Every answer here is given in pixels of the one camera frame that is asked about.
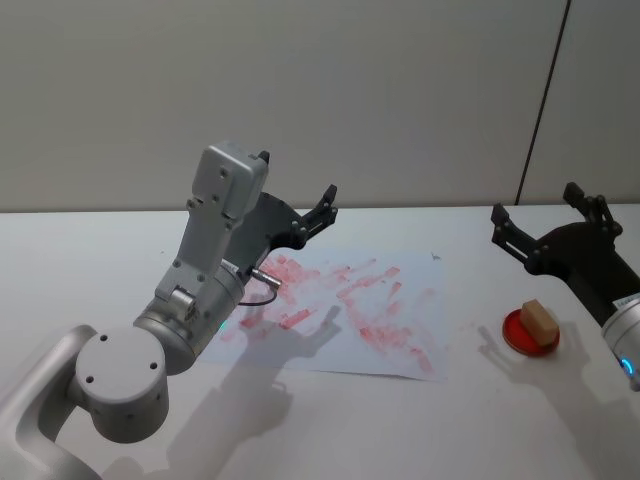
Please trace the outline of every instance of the sponge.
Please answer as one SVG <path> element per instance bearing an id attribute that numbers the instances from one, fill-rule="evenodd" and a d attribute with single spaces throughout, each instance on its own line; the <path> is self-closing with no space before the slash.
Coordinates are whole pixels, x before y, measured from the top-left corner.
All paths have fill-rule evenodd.
<path id="1" fill-rule="evenodd" d="M 558 324 L 537 300 L 522 305 L 520 322 L 540 347 L 551 345 L 558 336 Z"/>

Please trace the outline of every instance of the white table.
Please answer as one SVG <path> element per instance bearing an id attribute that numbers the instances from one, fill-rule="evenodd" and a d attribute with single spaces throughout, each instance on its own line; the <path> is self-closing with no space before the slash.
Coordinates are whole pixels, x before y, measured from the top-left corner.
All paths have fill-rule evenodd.
<path id="1" fill-rule="evenodd" d="M 618 251 L 640 270 L 640 206 L 612 210 L 625 228 Z M 579 219 L 567 206 L 510 211 L 534 236 Z M 59 443 L 106 480 L 637 478 L 640 394 L 569 289 L 529 276 L 490 242 L 489 216 L 342 210 L 313 241 L 443 258 L 447 383 L 197 363 L 170 379 L 169 416 L 148 440 L 110 443 L 78 410 Z M 130 324 L 185 222 L 183 212 L 0 215 L 0 381 L 61 325 Z M 531 298 L 562 322 L 553 359 L 525 359 L 500 335 L 504 315 Z M 498 363 L 481 352 L 482 327 Z"/>

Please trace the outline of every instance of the gray robot arm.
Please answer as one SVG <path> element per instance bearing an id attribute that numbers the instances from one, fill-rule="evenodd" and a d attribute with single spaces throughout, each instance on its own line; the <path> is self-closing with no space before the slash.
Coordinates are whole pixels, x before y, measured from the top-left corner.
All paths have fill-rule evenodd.
<path id="1" fill-rule="evenodd" d="M 231 143 L 207 148 L 187 201 L 178 255 L 133 327 L 97 334 L 79 326 L 39 349 L 0 393 L 2 480 L 98 480 L 55 445 L 71 411 L 86 410 L 105 438 L 147 438 L 169 409 L 167 375 L 187 370 L 239 304 L 268 253 L 303 248 L 334 223 L 336 188 L 304 216 L 262 192 L 269 154 Z"/>

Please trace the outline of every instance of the cable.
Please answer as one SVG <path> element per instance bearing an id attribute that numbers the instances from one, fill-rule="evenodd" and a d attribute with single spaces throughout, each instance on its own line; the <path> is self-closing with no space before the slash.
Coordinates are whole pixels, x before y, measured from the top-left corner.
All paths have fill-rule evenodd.
<path id="1" fill-rule="evenodd" d="M 268 300 L 263 300 L 260 302 L 240 302 L 238 305 L 241 307 L 263 307 L 264 305 L 269 305 L 270 303 L 275 301 L 276 298 L 278 298 L 278 292 L 273 288 L 270 290 L 273 292 L 273 296 Z"/>
<path id="2" fill-rule="evenodd" d="M 562 23 L 560 24 L 560 31 L 558 32 L 558 39 L 556 40 L 556 47 L 553 51 L 553 58 L 551 59 L 551 66 L 549 67 L 549 74 L 547 75 L 547 83 L 544 86 L 544 92 L 542 94 L 542 101 L 540 102 L 540 108 L 538 109 L 538 116 L 536 118 L 536 125 L 533 128 L 533 136 L 531 137 L 531 143 L 529 143 L 529 151 L 527 152 L 527 159 L 524 162 L 524 170 L 520 177 L 520 185 L 518 185 L 518 193 L 516 193 L 515 205 L 520 205 L 520 196 L 522 195 L 522 188 L 524 187 L 524 181 L 527 178 L 527 171 L 529 170 L 529 162 L 531 162 L 531 155 L 533 154 L 533 147 L 536 144 L 538 138 L 538 130 L 540 129 L 540 121 L 542 120 L 542 112 L 547 103 L 547 95 L 549 94 L 549 87 L 551 86 L 551 78 L 556 68 L 556 60 L 558 60 L 558 52 L 560 51 L 560 44 L 562 43 L 562 36 L 564 35 L 564 29 L 567 25 L 567 17 L 569 16 L 569 10 L 571 9 L 571 0 L 567 0 L 564 8 L 564 14 L 562 15 Z"/>

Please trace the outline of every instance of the red lid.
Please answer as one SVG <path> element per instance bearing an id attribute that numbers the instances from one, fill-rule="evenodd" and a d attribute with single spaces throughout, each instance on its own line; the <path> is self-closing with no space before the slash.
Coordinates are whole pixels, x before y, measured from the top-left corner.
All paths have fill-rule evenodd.
<path id="1" fill-rule="evenodd" d="M 558 335 L 551 345 L 541 347 L 533 337 L 529 335 L 529 332 L 524 328 L 522 322 L 520 322 L 520 312 L 520 309 L 514 310 L 507 315 L 507 318 L 504 319 L 504 323 L 502 324 L 502 336 L 511 348 L 529 357 L 542 357 L 558 348 L 560 331 L 558 331 Z"/>

